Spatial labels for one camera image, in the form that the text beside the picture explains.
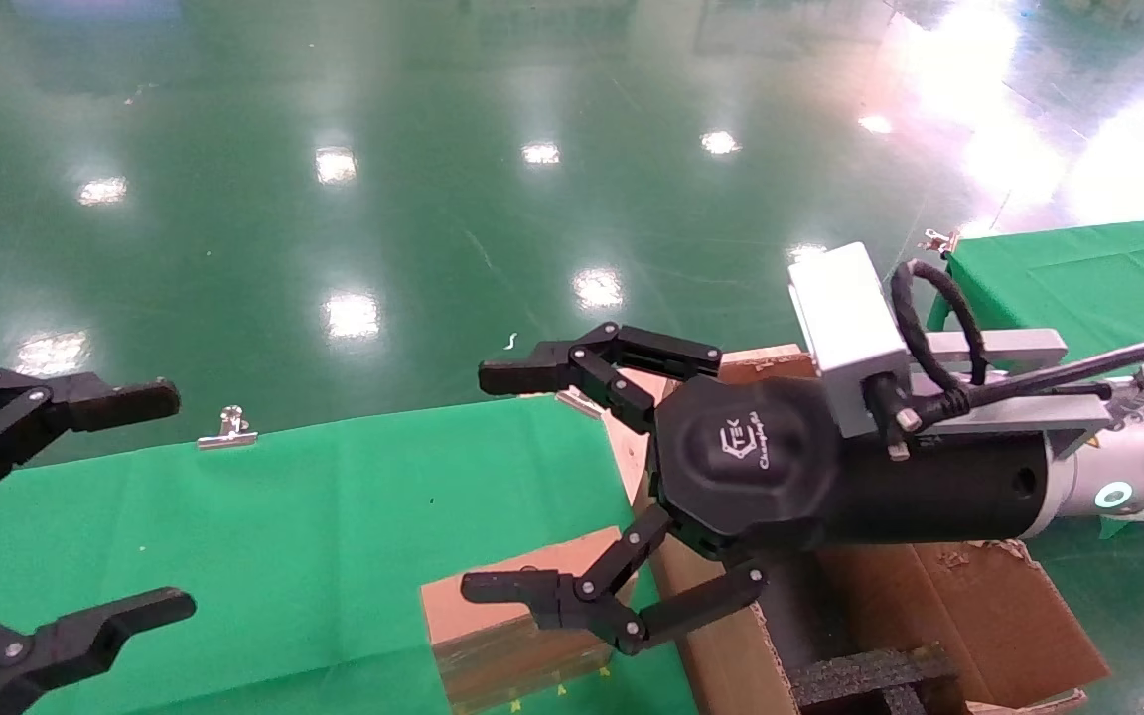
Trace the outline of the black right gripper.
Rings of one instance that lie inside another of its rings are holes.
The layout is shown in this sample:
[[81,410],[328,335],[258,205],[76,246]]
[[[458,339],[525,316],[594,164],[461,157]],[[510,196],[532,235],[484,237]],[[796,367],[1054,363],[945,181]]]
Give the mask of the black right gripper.
[[[650,506],[582,575],[476,571],[460,580],[464,601],[523,605],[538,629],[590,631],[636,656],[736,614],[766,588],[766,573],[748,562],[628,607],[618,597],[623,583],[672,532],[718,561],[737,549],[1014,539],[1043,511],[1049,452],[1040,432],[927,435],[895,461],[875,434],[840,432],[815,379],[726,384],[714,379],[722,356],[607,321],[575,340],[540,341],[524,358],[480,362],[482,394],[573,388],[633,432],[652,431],[650,484],[662,507]],[[656,406],[622,370],[682,384]]]

